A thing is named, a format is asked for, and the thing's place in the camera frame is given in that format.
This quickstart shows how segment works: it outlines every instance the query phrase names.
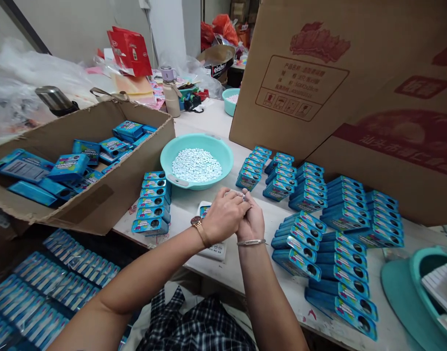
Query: red crown logo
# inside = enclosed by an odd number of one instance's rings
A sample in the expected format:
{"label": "red crown logo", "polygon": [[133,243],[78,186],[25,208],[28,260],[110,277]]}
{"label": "red crown logo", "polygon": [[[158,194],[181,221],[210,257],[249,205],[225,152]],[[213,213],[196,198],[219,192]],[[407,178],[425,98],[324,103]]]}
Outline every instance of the red crown logo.
{"label": "red crown logo", "polygon": [[307,23],[292,37],[290,50],[294,55],[309,55],[325,63],[337,62],[350,48],[350,41],[333,37],[329,29],[321,29],[322,22]]}

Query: silver bangle bracelet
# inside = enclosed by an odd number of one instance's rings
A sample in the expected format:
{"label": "silver bangle bracelet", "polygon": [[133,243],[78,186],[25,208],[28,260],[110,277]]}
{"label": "silver bangle bracelet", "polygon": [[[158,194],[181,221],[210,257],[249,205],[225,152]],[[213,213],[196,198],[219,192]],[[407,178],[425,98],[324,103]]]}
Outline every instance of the silver bangle bracelet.
{"label": "silver bangle bracelet", "polygon": [[239,241],[239,242],[237,242],[237,246],[258,245],[258,244],[265,244],[265,243],[266,243],[266,239],[256,239],[256,240]]}

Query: hand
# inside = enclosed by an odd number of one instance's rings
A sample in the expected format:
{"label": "hand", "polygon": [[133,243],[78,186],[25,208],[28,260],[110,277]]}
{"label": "hand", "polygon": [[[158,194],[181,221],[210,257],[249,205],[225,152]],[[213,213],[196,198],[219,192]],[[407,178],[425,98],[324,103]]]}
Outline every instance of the hand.
{"label": "hand", "polygon": [[220,243],[235,233],[250,207],[251,205],[244,202],[243,197],[237,192],[221,188],[202,220],[210,244]]}
{"label": "hand", "polygon": [[251,205],[237,230],[238,241],[264,239],[264,216],[261,207],[251,196],[248,189],[243,189],[245,202]]}

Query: gold watch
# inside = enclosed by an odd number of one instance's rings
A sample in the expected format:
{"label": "gold watch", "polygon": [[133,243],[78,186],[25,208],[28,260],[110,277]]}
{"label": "gold watch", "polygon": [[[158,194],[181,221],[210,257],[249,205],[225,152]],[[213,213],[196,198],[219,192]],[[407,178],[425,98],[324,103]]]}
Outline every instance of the gold watch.
{"label": "gold watch", "polygon": [[206,247],[206,249],[208,249],[211,247],[211,245],[209,243],[209,238],[207,237],[207,234],[204,231],[201,219],[202,219],[201,216],[195,216],[191,218],[191,225],[198,230],[199,236],[201,237],[204,246]]}

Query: watch face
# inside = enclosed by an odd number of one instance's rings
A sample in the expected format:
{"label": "watch face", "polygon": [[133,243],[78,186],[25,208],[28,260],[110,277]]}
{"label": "watch face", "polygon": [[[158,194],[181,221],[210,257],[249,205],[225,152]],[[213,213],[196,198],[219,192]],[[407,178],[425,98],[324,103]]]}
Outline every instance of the watch face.
{"label": "watch face", "polygon": [[195,216],[195,217],[191,218],[191,224],[198,224],[200,220],[201,220],[201,216]]}

